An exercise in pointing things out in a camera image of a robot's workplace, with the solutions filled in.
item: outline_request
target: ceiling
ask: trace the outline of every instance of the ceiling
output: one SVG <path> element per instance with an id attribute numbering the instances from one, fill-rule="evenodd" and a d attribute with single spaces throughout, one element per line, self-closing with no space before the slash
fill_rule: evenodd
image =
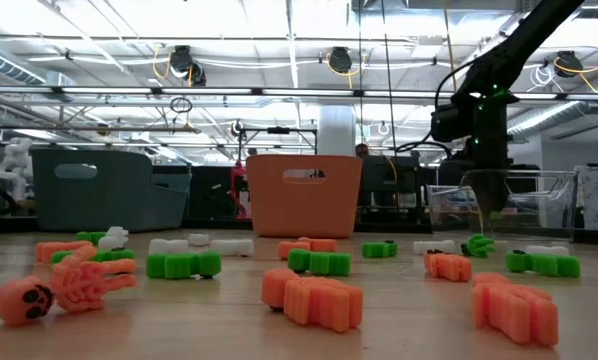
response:
<path id="1" fill-rule="evenodd" d="M 159 75 L 166 72 L 168 54 L 174 46 L 189 45 L 193 58 L 206 73 L 207 87 L 348 89 L 351 85 L 353 89 L 386 90 L 390 84 L 393 90 L 418 91 L 436 90 L 451 71 L 450 63 L 454 66 L 465 63 L 493 45 L 500 31 L 513 30 L 512 19 L 523 16 L 522 5 L 529 3 L 449 1 L 450 45 L 444 1 L 411 0 L 406 7 L 401 0 L 384 0 L 385 25 L 378 11 L 381 0 L 366 1 L 361 12 L 355 0 L 352 3 L 350 0 L 58 0 L 54 12 L 49 9 L 53 5 L 42 2 L 0 0 L 0 53 L 35 73 L 61 73 L 78 86 L 187 87 L 186 79 Z M 589 0 L 585 5 L 597 6 L 598 1 Z M 352 76 L 350 83 L 347 76 L 333 73 L 323 61 L 335 46 L 348 47 L 353 61 L 351 71 L 356 71 L 360 62 L 364 64 L 364 70 Z M 531 67 L 543 64 L 545 59 L 552 61 L 560 50 L 574 51 L 585 69 L 598 68 L 598 16 L 573 16 L 566 21 L 528 59 L 528 68 L 512 91 L 589 91 L 579 76 L 553 77 L 550 67 L 541 73 L 537 73 L 537 67 Z M 593 83 L 597 78 L 598 70 L 587 76 Z M 22 84 L 0 74 L 0 85 Z M 453 82 L 448 81 L 444 90 L 453 89 Z M 181 144 L 235 143 L 230 127 L 236 119 L 254 128 L 316 128 L 321 120 L 320 107 L 324 106 L 322 102 L 308 100 L 273 102 L 263 107 L 195 106 L 188 114 L 177 115 L 169 112 L 167 105 L 65 104 L 61 110 L 59 106 L 40 105 L 42 101 L 31 102 L 32 98 L 26 96 L 1 98 L 41 115 L 44 120 L 69 119 L 70 126 L 108 123 L 114 127 L 151 130 L 174 126 L 179 130 L 175 134 L 153 131 L 146 141 Z M 189 98 L 222 100 L 215 96 Z M 358 141 L 367 142 L 371 148 L 391 145 L 393 130 L 397 143 L 404 143 L 420 140 L 429 129 L 432 112 L 429 105 L 400 103 L 391 109 L 388 104 L 364 102 L 363 106 L 359 103 L 352 106 L 364 129 L 358 132 Z M 35 120 L 21 109 L 16 111 L 0 103 L 0 109 L 4 108 L 9 111 L 1 113 L 0 122 L 19 124 Z M 511 108 L 509 116 L 526 110 Z M 396 127 L 384 135 L 383 125 L 390 125 L 392 119 Z M 201 134 L 182 131 L 186 122 L 201 130 Z M 113 132 L 104 137 L 85 131 L 54 136 L 72 141 L 127 142 L 133 141 L 133 133 L 138 138 L 136 131 Z M 306 141 L 312 143 L 314 137 L 263 133 L 251 140 L 250 145 L 305 146 Z M 181 160 L 183 156 L 195 163 L 223 163 L 234 158 L 235 153 L 230 149 L 221 153 L 216 149 L 172 149 L 177 156 L 169 154 L 164 161 Z M 309 148 L 271 151 L 311 152 Z"/>

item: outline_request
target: wooden table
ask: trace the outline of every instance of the wooden table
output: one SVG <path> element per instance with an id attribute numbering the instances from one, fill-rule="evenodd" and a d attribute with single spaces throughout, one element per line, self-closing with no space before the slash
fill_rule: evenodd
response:
<path id="1" fill-rule="evenodd" d="M 356 234 L 353 241 L 340 241 L 339 249 L 353 254 L 353 274 L 343 281 L 364 289 L 365 306 L 360 328 L 337 334 L 298 326 L 261 303 L 263 272 L 285 266 L 276 258 L 276 239 L 256 239 L 253 258 L 224 258 L 215 280 L 148 280 L 149 240 L 185 238 L 188 232 L 132 235 L 138 286 L 108 294 L 105 310 L 68 316 L 55 306 L 33 326 L 13 329 L 0 322 L 0 359 L 598 359 L 596 246 L 573 246 L 582 264 L 580 280 L 509 274 L 514 282 L 550 292 L 559 307 L 561 342 L 546 349 L 517 346 L 495 330 L 475 329 L 470 285 L 426 278 L 412 241 L 453 235 Z M 253 236 L 210 233 L 215 239 Z M 48 266 L 34 264 L 34 244 L 71 238 L 0 235 L 0 284 L 31 273 L 47 278 Z M 361 243 L 386 239 L 400 246 L 397 258 L 361 257 Z M 498 244 L 500 251 L 490 259 L 473 260 L 473 270 L 505 273 L 505 249 L 526 244 Z"/>

